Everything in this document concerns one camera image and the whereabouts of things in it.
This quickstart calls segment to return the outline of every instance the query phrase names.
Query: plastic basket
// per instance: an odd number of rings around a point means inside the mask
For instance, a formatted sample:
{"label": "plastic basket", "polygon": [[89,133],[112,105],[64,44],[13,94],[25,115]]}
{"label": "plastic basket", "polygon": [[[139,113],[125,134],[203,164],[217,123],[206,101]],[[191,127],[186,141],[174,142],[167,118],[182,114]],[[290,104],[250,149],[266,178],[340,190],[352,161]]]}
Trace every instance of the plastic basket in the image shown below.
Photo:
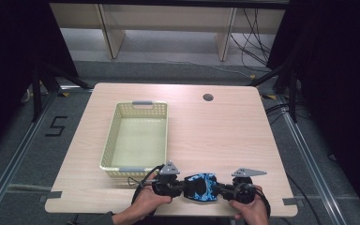
{"label": "plastic basket", "polygon": [[146,176],[166,162],[167,135],[166,102],[117,103],[100,168],[110,177]]}

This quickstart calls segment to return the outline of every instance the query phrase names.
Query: hand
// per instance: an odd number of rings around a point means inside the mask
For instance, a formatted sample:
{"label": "hand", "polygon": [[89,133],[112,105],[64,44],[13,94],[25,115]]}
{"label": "hand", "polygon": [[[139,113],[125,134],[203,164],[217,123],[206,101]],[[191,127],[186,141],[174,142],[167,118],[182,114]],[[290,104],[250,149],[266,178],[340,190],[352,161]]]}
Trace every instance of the hand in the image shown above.
{"label": "hand", "polygon": [[[255,187],[263,192],[262,187]],[[229,205],[240,212],[235,215],[235,219],[243,218],[248,225],[268,225],[267,210],[260,196],[255,195],[254,201],[249,204],[242,204],[235,200],[230,200]]]}
{"label": "hand", "polygon": [[[151,174],[148,180],[154,179],[155,175]],[[125,225],[133,224],[139,220],[142,220],[149,213],[156,210],[160,205],[164,203],[171,203],[172,197],[159,196],[154,193],[151,186],[144,186],[137,196],[134,203],[122,213],[112,216],[113,224]]]}

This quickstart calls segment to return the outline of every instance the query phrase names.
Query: floor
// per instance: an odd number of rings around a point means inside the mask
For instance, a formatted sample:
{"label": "floor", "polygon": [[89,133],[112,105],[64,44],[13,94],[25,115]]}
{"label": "floor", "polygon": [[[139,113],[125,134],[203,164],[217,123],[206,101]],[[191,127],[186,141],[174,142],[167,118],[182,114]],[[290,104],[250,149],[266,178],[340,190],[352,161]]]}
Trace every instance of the floor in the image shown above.
{"label": "floor", "polygon": [[[194,67],[223,70],[223,73],[233,72],[223,69],[223,66],[246,66],[252,69],[267,70],[261,62],[251,56],[241,54],[234,41],[230,43],[227,60],[220,62],[215,36],[209,33],[127,31],[120,53],[113,60],[109,58],[101,31],[62,29],[62,33],[73,60],[77,62],[190,64]],[[246,39],[242,34],[233,36],[244,46]],[[275,36],[264,35],[259,37],[261,43],[268,48],[272,46],[274,38]],[[260,46],[255,37],[252,37],[251,41],[256,46]],[[260,49],[249,44],[247,49],[265,61]],[[250,72],[243,75],[251,78]],[[266,85],[260,89],[264,96],[262,101],[266,109],[286,102],[286,95],[275,99],[270,98],[269,94],[272,93],[270,93],[269,87],[270,85]],[[9,222],[11,224],[66,224],[67,221],[74,220],[88,221],[96,216],[51,215],[43,211],[44,198],[49,192],[60,166],[57,164],[56,168],[50,168],[49,161],[62,160],[71,140],[70,135],[76,130],[77,123],[82,116],[82,111],[69,112],[63,109],[62,104],[67,104],[73,109],[82,108],[89,97],[90,93],[74,93],[74,101],[71,103],[68,101],[69,98],[54,97],[54,100],[50,100],[50,97],[46,96],[45,102],[50,104],[50,112],[46,114],[45,121],[38,125],[33,125],[30,121],[32,104],[24,102],[24,107],[17,112],[16,119],[9,126],[0,143],[0,150],[5,150],[0,152],[0,182],[11,177],[11,179],[7,179],[10,183],[8,188],[0,190],[0,192],[6,193],[0,198],[0,224]],[[40,130],[49,130],[53,116],[60,113],[70,114],[70,117],[74,118],[74,121],[68,122],[68,126],[66,126],[66,129],[70,130],[69,134],[63,134],[69,136],[61,139],[62,141],[55,144],[46,141],[39,142],[39,139],[45,138],[45,133],[39,132],[35,135],[29,133],[31,126],[39,126],[37,129]],[[309,118],[308,109],[298,107],[297,114],[299,117],[297,124],[294,124],[286,114],[286,109],[279,109],[268,114],[299,208],[299,214],[295,218],[273,218],[270,223],[360,224],[359,199],[336,161],[328,157],[330,150],[327,149],[323,138],[319,135],[313,119]],[[287,129],[287,135],[283,135],[284,128]],[[30,143],[23,142],[23,137],[27,136],[32,137]],[[36,152],[28,150],[23,152],[23,155],[20,154],[20,149],[27,148],[27,144],[31,144],[35,149],[46,149],[50,144],[52,144],[52,148],[57,145],[62,148],[54,149],[57,153],[54,154],[54,157],[49,153],[35,155]],[[16,165],[16,162],[18,163],[17,169],[11,171],[7,165]],[[49,168],[49,170],[42,172],[43,169],[37,170],[37,168]],[[232,220],[226,221],[226,223],[243,224],[242,221]]]}

